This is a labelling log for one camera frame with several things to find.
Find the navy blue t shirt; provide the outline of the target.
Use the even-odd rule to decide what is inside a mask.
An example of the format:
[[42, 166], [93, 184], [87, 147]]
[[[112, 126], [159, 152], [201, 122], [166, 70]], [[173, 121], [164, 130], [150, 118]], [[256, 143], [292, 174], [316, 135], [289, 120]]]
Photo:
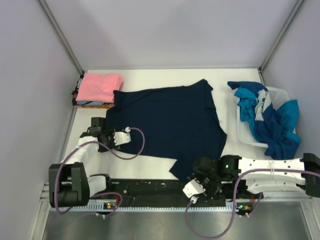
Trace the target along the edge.
[[202, 79], [189, 86], [114, 92], [114, 107], [106, 112], [106, 126], [116, 130], [134, 127], [131, 142], [120, 151], [174, 159], [169, 169], [185, 182], [198, 157], [219, 160], [227, 134], [220, 126], [213, 88]]

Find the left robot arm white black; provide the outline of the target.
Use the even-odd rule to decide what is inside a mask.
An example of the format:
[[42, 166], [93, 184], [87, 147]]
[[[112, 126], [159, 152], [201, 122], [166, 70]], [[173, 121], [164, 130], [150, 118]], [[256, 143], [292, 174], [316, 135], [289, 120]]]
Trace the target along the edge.
[[75, 149], [61, 163], [49, 167], [51, 207], [82, 207], [96, 194], [105, 199], [113, 194], [114, 187], [108, 174], [96, 173], [87, 176], [86, 173], [86, 166], [93, 156], [107, 151], [104, 146], [115, 148], [115, 130], [107, 129], [106, 124], [104, 117], [91, 118], [91, 126], [80, 135]]

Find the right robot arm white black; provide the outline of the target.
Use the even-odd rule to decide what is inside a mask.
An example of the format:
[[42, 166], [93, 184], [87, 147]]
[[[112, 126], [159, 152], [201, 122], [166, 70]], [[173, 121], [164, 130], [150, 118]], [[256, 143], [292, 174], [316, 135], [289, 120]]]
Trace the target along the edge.
[[199, 157], [183, 193], [193, 203], [206, 198], [245, 198], [265, 192], [301, 192], [320, 196], [320, 159], [313, 153], [285, 160], [224, 155], [219, 160]]

